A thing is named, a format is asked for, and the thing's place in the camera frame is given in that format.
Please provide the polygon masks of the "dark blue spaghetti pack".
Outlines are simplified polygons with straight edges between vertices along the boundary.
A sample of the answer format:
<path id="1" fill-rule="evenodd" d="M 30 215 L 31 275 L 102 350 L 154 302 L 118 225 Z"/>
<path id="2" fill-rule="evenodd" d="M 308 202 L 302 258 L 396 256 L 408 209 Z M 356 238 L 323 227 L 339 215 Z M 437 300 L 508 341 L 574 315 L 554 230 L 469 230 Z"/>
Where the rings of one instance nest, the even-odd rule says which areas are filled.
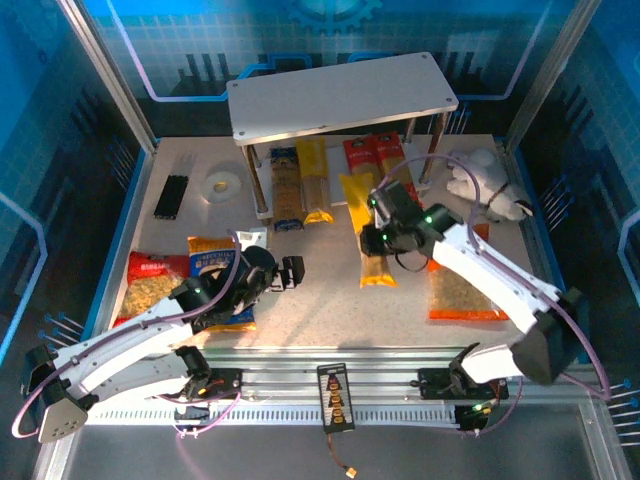
<path id="1" fill-rule="evenodd" d="M 274 230 L 303 230 L 300 166 L 296 149 L 271 149 L 270 166 Z"/>

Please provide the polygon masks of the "red macaroni bag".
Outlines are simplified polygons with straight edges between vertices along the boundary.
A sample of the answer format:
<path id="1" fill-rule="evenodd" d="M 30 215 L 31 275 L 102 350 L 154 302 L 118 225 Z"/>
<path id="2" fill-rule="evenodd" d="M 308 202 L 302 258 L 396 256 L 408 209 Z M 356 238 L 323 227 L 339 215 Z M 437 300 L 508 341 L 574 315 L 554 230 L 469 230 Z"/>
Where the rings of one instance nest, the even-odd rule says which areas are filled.
<path id="1" fill-rule="evenodd" d="M 132 251 L 128 259 L 127 289 L 113 326 L 147 311 L 188 278 L 189 273 L 187 256 Z"/>

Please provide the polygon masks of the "black ribbed block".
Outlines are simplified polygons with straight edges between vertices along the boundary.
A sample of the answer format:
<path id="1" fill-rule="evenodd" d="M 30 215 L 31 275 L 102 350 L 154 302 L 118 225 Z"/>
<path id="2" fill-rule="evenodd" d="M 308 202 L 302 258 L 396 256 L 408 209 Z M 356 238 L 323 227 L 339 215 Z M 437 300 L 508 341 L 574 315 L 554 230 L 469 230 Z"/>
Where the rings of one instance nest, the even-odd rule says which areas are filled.
<path id="1" fill-rule="evenodd" d="M 169 175 L 166 179 L 153 216 L 160 220 L 175 220 L 184 197 L 189 178 Z"/>

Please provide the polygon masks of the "red spaghetti pack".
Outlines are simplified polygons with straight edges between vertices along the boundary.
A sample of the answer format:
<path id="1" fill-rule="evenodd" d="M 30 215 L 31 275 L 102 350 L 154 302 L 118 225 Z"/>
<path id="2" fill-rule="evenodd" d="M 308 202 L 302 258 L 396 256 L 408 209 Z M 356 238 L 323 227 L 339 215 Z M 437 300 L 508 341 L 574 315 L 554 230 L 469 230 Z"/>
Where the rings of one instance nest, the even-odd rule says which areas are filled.
<path id="1" fill-rule="evenodd" d="M 398 134 L 395 131 L 375 134 L 373 145 L 376 149 L 377 164 L 381 172 L 387 175 L 394 171 L 391 178 L 404 186 L 412 200 L 420 203 L 409 168 L 407 166 L 399 167 L 406 158 Z"/>
<path id="2" fill-rule="evenodd" d="M 374 178 L 380 176 L 372 136 L 346 140 L 343 142 L 343 147 L 351 174 L 371 173 Z"/>

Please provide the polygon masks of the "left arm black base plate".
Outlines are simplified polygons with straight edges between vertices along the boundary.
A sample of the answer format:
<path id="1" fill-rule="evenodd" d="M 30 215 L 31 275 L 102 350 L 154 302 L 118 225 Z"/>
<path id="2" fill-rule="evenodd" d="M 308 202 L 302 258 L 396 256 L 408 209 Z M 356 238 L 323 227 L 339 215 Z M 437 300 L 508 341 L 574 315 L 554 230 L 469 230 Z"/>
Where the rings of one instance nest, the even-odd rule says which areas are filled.
<path id="1" fill-rule="evenodd" d="M 180 391 L 185 401 L 207 401 L 226 398 L 242 385 L 243 372 L 236 368 L 214 368 L 195 373 Z"/>

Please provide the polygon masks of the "black control board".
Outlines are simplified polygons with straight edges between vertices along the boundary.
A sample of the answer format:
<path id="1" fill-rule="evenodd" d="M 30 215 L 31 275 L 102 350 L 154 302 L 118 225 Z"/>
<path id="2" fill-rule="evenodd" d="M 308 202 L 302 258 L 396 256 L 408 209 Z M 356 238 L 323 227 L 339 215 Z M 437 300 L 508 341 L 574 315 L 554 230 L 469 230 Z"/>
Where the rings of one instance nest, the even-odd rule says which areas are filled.
<path id="1" fill-rule="evenodd" d="M 323 430 L 327 435 L 355 429 L 348 371 L 345 363 L 316 368 Z"/>

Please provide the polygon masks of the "blue pasta bag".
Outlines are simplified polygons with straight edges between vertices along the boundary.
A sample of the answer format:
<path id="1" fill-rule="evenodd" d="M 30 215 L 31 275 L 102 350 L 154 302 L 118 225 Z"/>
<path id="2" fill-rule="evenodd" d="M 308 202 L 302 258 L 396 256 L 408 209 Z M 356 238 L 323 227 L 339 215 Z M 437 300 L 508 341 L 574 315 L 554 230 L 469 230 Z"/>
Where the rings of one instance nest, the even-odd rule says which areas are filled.
<path id="1" fill-rule="evenodd" d="M 230 266 L 235 257 L 234 242 L 230 237 L 204 238 L 191 236 L 187 239 L 190 276 L 197 277 L 207 272 L 217 273 Z M 207 332 L 255 331 L 253 308 L 230 317 L 222 324 L 209 327 Z"/>

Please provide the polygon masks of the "small black electronics box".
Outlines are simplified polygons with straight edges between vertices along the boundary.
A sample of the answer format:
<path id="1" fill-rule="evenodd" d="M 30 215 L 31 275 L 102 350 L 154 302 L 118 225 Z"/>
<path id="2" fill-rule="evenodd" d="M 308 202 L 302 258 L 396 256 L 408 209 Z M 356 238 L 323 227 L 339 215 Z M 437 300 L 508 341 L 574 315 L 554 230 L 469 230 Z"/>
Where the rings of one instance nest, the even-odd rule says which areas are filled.
<path id="1" fill-rule="evenodd" d="M 493 407 L 490 403 L 456 406 L 454 414 L 458 430 L 472 434 L 483 430 L 489 422 L 492 410 Z"/>

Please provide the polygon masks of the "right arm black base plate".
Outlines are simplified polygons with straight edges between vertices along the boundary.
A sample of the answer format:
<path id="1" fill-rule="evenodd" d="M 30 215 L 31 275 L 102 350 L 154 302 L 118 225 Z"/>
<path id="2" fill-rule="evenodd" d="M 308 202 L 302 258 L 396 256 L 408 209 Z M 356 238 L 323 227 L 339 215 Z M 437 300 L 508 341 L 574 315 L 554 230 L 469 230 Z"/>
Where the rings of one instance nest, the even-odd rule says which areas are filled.
<path id="1" fill-rule="evenodd" d="M 423 400 L 506 400 L 508 387 L 503 379 L 475 383 L 458 370 L 422 368 L 410 381 Z"/>

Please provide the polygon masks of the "white plush toy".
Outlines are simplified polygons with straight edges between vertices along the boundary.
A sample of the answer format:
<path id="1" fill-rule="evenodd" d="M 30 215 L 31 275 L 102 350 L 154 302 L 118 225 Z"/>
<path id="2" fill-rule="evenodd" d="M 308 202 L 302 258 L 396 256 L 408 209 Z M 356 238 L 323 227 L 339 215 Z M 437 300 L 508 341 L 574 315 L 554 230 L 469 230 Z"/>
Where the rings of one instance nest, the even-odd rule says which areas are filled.
<path id="1" fill-rule="evenodd" d="M 470 170 L 480 189 L 482 214 L 490 221 L 520 222 L 533 217 L 535 210 L 526 191 L 512 182 L 498 156 L 487 148 L 477 148 L 471 152 L 453 150 L 453 158 L 461 161 Z M 460 166 L 449 164 L 452 178 L 446 189 L 460 198 L 474 201 L 475 182 Z"/>

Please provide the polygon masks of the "yellow spaghetti pack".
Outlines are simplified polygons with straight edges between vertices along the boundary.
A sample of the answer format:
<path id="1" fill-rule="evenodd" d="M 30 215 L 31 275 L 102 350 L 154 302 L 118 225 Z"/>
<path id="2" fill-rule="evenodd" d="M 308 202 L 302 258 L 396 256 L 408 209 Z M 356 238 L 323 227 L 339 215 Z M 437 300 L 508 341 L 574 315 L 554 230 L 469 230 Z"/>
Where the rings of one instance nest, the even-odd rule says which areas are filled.
<path id="1" fill-rule="evenodd" d="M 304 225 L 334 223 L 325 140 L 298 139 L 295 144 L 300 167 Z"/>
<path id="2" fill-rule="evenodd" d="M 374 187 L 373 175 L 371 173 L 341 174 L 340 181 L 360 253 L 360 287 L 397 287 L 397 282 L 390 272 L 387 259 L 384 256 L 367 256 L 360 244 L 360 234 L 364 226 L 373 220 L 373 214 L 367 205 L 368 195 Z"/>

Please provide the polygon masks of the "white two-tier shelf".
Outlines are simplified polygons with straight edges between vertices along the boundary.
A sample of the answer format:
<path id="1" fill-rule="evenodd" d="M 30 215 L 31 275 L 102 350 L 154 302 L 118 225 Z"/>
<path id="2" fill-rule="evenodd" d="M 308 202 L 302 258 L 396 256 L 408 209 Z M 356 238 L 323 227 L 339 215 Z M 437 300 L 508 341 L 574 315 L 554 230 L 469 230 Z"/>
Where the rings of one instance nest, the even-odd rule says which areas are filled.
<path id="1" fill-rule="evenodd" d="M 260 220 L 273 216 L 272 188 L 257 146 L 290 145 L 298 138 L 396 121 L 415 123 L 459 105 L 428 52 L 235 79 L 226 89 L 232 138 L 248 166 Z"/>

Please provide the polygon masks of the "aluminium frame post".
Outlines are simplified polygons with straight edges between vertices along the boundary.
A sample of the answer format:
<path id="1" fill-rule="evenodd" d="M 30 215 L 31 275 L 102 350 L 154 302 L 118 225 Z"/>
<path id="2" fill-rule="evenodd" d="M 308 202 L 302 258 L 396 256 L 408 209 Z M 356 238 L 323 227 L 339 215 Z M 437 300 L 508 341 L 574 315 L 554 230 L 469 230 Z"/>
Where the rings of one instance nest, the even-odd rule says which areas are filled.
<path id="1" fill-rule="evenodd" d="M 576 0 L 574 8 L 567 17 L 509 127 L 504 145 L 506 153 L 512 154 L 519 147 L 601 2 L 602 0 Z"/>
<path id="2" fill-rule="evenodd" d="M 119 112 L 147 154 L 155 154 L 156 137 L 81 0 L 55 0 L 88 55 Z"/>

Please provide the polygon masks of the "orange pasta bag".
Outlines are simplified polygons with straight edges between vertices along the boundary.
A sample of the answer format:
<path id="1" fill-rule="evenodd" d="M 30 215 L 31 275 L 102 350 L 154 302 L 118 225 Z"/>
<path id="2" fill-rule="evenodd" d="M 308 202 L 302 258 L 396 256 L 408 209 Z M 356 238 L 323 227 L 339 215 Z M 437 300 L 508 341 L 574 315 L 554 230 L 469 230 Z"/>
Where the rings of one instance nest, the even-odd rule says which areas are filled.
<path id="1" fill-rule="evenodd" d="M 488 297 L 455 272 L 435 260 L 427 264 L 432 321 L 500 322 L 509 317 Z"/>

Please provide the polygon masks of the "aluminium frame rail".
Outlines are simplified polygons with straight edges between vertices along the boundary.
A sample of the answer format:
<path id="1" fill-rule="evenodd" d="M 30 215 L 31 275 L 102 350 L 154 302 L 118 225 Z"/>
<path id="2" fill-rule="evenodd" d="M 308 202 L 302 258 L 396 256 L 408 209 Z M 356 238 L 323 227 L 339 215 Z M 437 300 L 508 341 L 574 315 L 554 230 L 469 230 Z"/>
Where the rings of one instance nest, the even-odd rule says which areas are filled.
<path id="1" fill-rule="evenodd" d="M 264 404 L 319 404 L 316 368 L 345 363 L 356 405 L 417 404 L 410 382 L 421 368 L 445 368 L 457 348 L 209 348 L 202 351 L 215 368 L 243 371 L 242 396 Z"/>

